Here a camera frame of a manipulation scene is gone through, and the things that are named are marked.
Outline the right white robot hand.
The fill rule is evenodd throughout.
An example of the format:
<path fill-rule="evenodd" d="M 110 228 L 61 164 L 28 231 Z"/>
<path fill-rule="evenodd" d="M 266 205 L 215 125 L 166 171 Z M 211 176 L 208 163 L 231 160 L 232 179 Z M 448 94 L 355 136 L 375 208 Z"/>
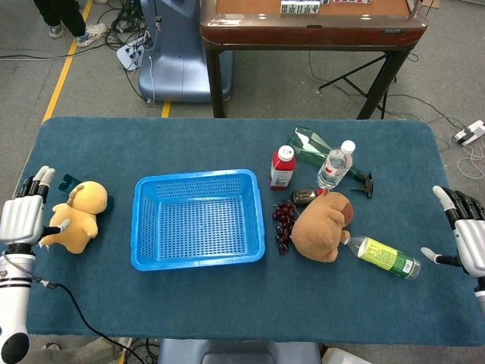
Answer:
<path fill-rule="evenodd" d="M 433 193 L 448 219 L 457 253 L 443 255 L 424 246 L 421 252 L 435 264 L 460 267 L 473 278 L 484 278 L 484 205 L 462 191 L 447 187 L 434 186 Z"/>

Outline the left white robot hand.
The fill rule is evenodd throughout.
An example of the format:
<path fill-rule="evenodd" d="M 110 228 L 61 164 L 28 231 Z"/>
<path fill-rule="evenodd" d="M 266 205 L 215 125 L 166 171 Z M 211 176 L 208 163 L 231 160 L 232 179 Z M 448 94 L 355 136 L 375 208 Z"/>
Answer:
<path fill-rule="evenodd" d="M 3 205 L 1 243 L 7 248 L 33 246 L 43 237 L 59 234 L 69 227 L 69 218 L 62 218 L 53 227 L 43 225 L 45 203 L 54 176 L 54 168 L 42 166 L 35 175 L 25 179 L 14 197 Z"/>

